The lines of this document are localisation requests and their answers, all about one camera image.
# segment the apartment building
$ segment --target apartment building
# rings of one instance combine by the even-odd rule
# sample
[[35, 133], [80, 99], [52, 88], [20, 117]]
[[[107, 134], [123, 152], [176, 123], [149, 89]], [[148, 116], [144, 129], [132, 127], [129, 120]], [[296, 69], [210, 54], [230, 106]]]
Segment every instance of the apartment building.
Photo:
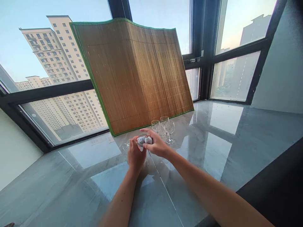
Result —
[[[20, 30], [49, 78], [27, 77], [28, 81], [16, 83], [20, 90], [89, 79], [87, 69], [69, 26], [71, 19], [68, 16], [47, 17], [56, 32], [51, 28]], [[38, 102], [43, 102], [45, 106], [42, 103], [33, 102], [32, 107], [38, 114], [49, 108], [50, 114], [41, 114], [41, 118], [56, 134], [58, 134], [57, 130], [60, 130], [62, 134], [62, 128], [67, 125], [78, 125], [82, 133], [107, 127], [95, 90]]]

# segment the green fabric edge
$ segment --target green fabric edge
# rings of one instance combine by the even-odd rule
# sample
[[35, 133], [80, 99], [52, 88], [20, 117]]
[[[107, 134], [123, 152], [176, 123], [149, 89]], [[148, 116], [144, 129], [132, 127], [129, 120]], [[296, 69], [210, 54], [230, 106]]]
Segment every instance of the green fabric edge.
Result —
[[135, 26], [142, 27], [142, 28], [149, 28], [149, 29], [153, 29], [153, 30], [168, 30], [168, 31], [176, 30], [176, 28], [168, 29], [168, 28], [147, 27], [147, 26], [136, 24], [136, 23], [134, 23], [131, 20], [126, 19], [126, 18], [115, 18], [115, 19], [111, 19], [111, 20], [107, 20], [107, 21], [100, 21], [100, 22], [70, 22], [69, 24], [70, 25], [75, 25], [75, 26], [77, 26], [77, 25], [101, 25], [101, 24], [109, 24], [109, 23], [112, 23], [114, 21], [126, 21], [126, 22], [131, 23]]
[[[97, 94], [97, 96], [98, 96], [98, 99], [99, 99], [99, 101], [100, 101], [100, 105], [101, 105], [101, 108], [102, 108], [102, 110], [103, 110], [103, 114], [104, 114], [104, 117], [105, 117], [105, 119], [106, 119], [106, 123], [107, 123], [108, 128], [109, 128], [109, 130], [110, 130], [110, 133], [111, 133], [111, 135], [112, 135], [113, 137], [119, 136], [119, 135], [121, 135], [121, 134], [130, 132], [130, 131], [134, 131], [134, 130], [137, 130], [137, 129], [141, 129], [141, 128], [148, 127], [148, 126], [150, 126], [151, 124], [145, 125], [145, 126], [142, 126], [142, 127], [138, 127], [138, 128], [134, 128], [134, 129], [130, 129], [130, 130], [128, 130], [128, 131], [120, 132], [120, 133], [118, 133], [118, 134], [115, 134], [115, 133], [114, 133], [114, 131], [113, 131], [112, 127], [111, 127], [111, 123], [110, 123], [110, 120], [109, 120], [107, 111], [106, 111], [106, 109], [105, 109], [105, 106], [104, 106], [104, 103], [103, 103], [103, 100], [102, 100], [102, 97], [101, 97], [101, 94], [100, 94], [100, 92], [99, 92], [97, 83], [96, 83], [96, 81], [95, 81], [95, 78], [93, 77], [91, 65], [90, 65], [90, 63], [89, 63], [89, 61], [88, 61], [88, 59], [87, 59], [86, 54], [83, 52], [83, 48], [82, 48], [82, 45], [81, 45], [80, 37], [78, 37], [78, 35], [77, 35], [77, 28], [76, 28], [76, 26], [77, 26], [77, 25], [108, 24], [108, 23], [112, 23], [112, 22], [114, 22], [114, 21], [116, 21], [116, 20], [127, 21], [127, 22], [132, 23], [132, 24], [134, 24], [134, 25], [136, 25], [136, 26], [144, 27], [144, 28], [150, 28], [150, 29], [156, 29], [156, 30], [175, 30], [175, 28], [173, 28], [173, 29], [165, 29], [165, 28], [162, 29], [162, 28], [146, 27], [146, 26], [138, 25], [138, 24], [136, 24], [136, 23], [134, 23], [134, 22], [132, 22], [132, 21], [126, 19], [126, 18], [116, 18], [116, 19], [112, 19], [112, 20], [108, 20], [108, 21], [102, 21], [102, 22], [70, 22], [70, 23], [69, 23], [70, 28], [71, 28], [71, 30], [72, 30], [72, 32], [73, 32], [73, 35], [74, 35], [74, 37], [75, 37], [75, 39], [76, 39], [76, 43], [77, 43], [77, 45], [78, 45], [78, 47], [79, 47], [79, 49], [80, 49], [80, 53], [81, 53], [81, 56], [82, 56], [82, 58], [83, 58], [83, 60], [84, 60], [85, 66], [86, 66], [86, 68], [87, 68], [87, 70], [88, 70], [89, 77], [91, 78], [93, 87], [94, 87], [95, 92], [96, 92], [96, 94]], [[183, 112], [183, 113], [177, 114], [177, 115], [172, 116], [172, 117], [170, 117], [170, 118], [174, 118], [174, 117], [180, 116], [180, 115], [182, 115], [182, 114], [185, 114], [185, 113], [191, 112], [191, 111], [194, 111], [194, 109], [185, 111], [185, 112]]]
[[87, 59], [86, 54], [83, 52], [83, 48], [82, 48], [82, 45], [81, 45], [80, 37], [78, 37], [78, 34], [77, 34], [77, 28], [73, 25], [73, 22], [70, 22], [69, 25], [70, 25], [70, 28], [71, 28], [71, 30], [72, 30], [72, 32], [73, 32], [73, 35], [74, 35], [75, 39], [76, 39], [76, 43], [77, 43], [77, 45], [78, 45], [78, 47], [79, 47], [81, 56], [82, 56], [82, 58], [83, 58], [83, 60], [84, 60], [84, 64], [85, 64], [85, 66], [86, 66], [86, 68], [87, 68], [87, 70], [88, 70], [88, 74], [89, 74], [89, 77], [91, 78], [91, 81], [92, 81], [93, 87], [94, 87], [94, 89], [95, 89], [95, 92], [96, 92], [96, 94], [97, 94], [97, 96], [98, 96], [98, 99], [99, 99], [99, 101], [100, 101], [100, 105], [101, 105], [101, 108], [102, 108], [104, 117], [105, 117], [105, 119], [106, 119], [106, 123], [107, 123], [107, 125], [108, 125], [108, 128], [109, 128], [109, 130], [110, 130], [110, 133], [112, 134], [112, 136], [114, 136], [115, 134], [114, 134], [114, 131], [113, 131], [112, 127], [111, 127], [111, 124], [110, 124], [110, 120], [109, 120], [109, 118], [108, 118], [107, 111], [106, 111], [106, 109], [105, 109], [105, 106], [104, 106], [104, 103], [103, 103], [101, 94], [100, 94], [99, 89], [98, 89], [98, 86], [97, 86], [97, 83], [96, 83], [95, 78], [94, 78], [94, 76], [93, 76], [91, 65], [90, 65], [90, 63], [89, 63], [89, 61], [88, 61], [88, 59]]

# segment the forearm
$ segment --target forearm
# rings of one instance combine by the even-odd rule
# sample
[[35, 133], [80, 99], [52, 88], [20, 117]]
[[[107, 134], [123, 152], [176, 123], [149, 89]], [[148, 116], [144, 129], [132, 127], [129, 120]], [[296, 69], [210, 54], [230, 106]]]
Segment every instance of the forearm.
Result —
[[176, 152], [169, 152], [166, 159], [174, 165], [206, 210], [222, 227], [273, 226], [243, 198]]
[[138, 172], [128, 170], [99, 226], [127, 226], [132, 208]]

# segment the white wall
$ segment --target white wall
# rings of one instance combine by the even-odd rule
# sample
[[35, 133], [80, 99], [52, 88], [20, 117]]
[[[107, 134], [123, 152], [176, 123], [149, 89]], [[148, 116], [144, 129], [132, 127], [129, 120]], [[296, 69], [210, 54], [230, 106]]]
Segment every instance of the white wall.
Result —
[[288, 0], [268, 52], [252, 107], [303, 113], [303, 26]]
[[0, 109], [0, 191], [42, 156], [42, 151]]

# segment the hand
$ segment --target hand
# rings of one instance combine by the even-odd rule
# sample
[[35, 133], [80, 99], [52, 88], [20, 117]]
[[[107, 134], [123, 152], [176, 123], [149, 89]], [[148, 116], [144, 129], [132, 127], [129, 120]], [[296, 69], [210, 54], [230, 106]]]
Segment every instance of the hand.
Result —
[[151, 151], [153, 154], [167, 158], [167, 156], [173, 151], [162, 139], [151, 129], [140, 129], [140, 131], [147, 132], [153, 139], [153, 144], [144, 143], [143, 147]]
[[129, 140], [127, 160], [129, 169], [139, 175], [146, 158], [146, 148], [144, 148], [143, 151], [140, 151], [139, 146], [137, 144], [137, 138], [138, 136], [135, 136], [134, 138]]

